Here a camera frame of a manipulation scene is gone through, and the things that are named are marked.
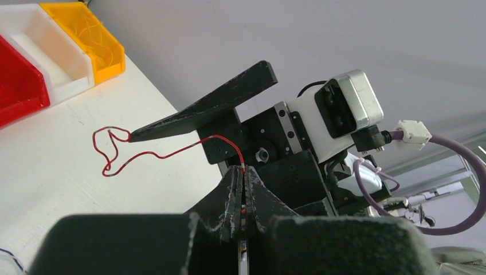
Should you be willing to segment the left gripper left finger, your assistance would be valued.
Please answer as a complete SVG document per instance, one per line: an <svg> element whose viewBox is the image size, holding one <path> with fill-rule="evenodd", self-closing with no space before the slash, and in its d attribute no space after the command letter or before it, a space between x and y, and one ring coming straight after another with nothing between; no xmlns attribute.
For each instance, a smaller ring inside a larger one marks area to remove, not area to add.
<svg viewBox="0 0 486 275"><path fill-rule="evenodd" d="M182 214L77 214L48 232L31 274L238 274L232 236L242 171Z"/></svg>

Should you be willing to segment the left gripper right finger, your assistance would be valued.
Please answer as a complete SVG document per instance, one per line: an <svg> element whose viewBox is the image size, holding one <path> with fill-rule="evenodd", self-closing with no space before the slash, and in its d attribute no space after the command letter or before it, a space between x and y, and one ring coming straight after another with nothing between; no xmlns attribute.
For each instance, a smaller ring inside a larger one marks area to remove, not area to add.
<svg viewBox="0 0 486 275"><path fill-rule="evenodd" d="M398 218L298 215L245 170L250 274L437 274L418 229Z"/></svg>

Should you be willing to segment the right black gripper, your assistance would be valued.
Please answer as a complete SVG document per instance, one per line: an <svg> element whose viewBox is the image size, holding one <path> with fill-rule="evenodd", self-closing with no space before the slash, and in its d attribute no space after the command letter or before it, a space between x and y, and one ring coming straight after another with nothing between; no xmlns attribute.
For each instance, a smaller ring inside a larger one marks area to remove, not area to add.
<svg viewBox="0 0 486 275"><path fill-rule="evenodd" d="M214 91L168 117L130 134L130 142L184 135L222 135L241 150L266 187L300 215L354 215L369 204L355 181L355 156L344 150L318 163L300 115L286 103L241 121L235 107L278 83L261 60Z"/></svg>

